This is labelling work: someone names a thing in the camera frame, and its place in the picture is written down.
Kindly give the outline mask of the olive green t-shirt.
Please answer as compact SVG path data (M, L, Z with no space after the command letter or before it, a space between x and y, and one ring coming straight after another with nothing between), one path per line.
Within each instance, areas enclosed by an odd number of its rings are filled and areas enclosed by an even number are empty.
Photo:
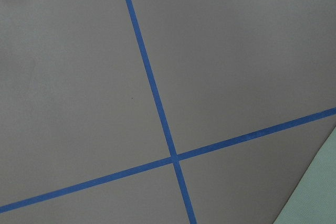
M317 152L274 223L335 223L335 131Z

